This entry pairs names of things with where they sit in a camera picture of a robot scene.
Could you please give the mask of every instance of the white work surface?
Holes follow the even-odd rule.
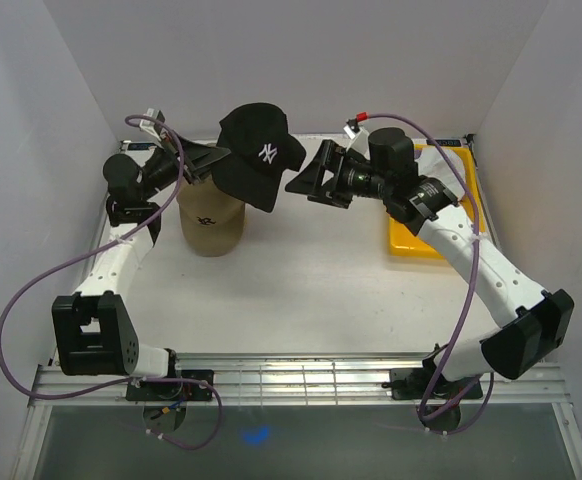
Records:
[[[300,137],[305,165],[322,138]],[[247,207],[244,236],[223,257],[195,255],[177,203],[166,209],[127,301],[140,341],[254,354],[428,352],[446,343],[464,280],[442,260],[390,256],[377,200],[356,198],[348,210],[312,203],[284,192],[293,176],[284,175],[272,213]],[[462,336],[494,327],[476,296]]]

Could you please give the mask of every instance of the beige hat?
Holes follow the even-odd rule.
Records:
[[[218,190],[210,176],[197,185],[184,184],[177,200],[182,233],[198,255],[219,257],[240,242],[244,202]]]

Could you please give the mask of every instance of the black baseball cap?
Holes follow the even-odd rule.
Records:
[[[282,173],[299,171],[306,150],[289,135],[287,116],[270,103],[250,103],[220,121],[218,147],[231,154],[212,167],[213,182],[227,195],[273,211]]]

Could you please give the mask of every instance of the gray wall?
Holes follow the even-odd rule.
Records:
[[[297,133],[361,110],[474,132],[547,0],[45,0],[105,118],[158,106],[211,136],[232,108],[279,104]]]
[[[114,146],[42,0],[0,0],[0,311],[26,280],[87,248],[105,191],[99,165]],[[51,302],[77,273],[56,275],[11,315],[7,358],[25,385],[52,351]],[[0,373],[0,479],[26,405]]]
[[[582,2],[549,3],[477,138],[506,253],[575,298],[557,357],[582,427]]]

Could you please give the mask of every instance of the yellow tray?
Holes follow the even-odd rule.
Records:
[[[416,150],[422,150],[426,145],[415,145]],[[464,164],[464,171],[469,190],[473,193],[478,202],[478,210],[480,211],[480,231],[485,231],[484,212],[482,211],[482,202],[480,201],[480,194],[478,193],[478,182],[476,180],[475,164],[471,151],[467,147],[444,147],[453,150]],[[473,212],[471,210],[471,202],[465,195],[460,201],[460,205],[464,207],[472,221]],[[391,255],[398,255],[401,257],[421,257],[421,258],[440,258],[442,255],[436,252],[429,245],[424,243],[413,234],[404,225],[399,224],[391,217],[389,217],[389,253]]]

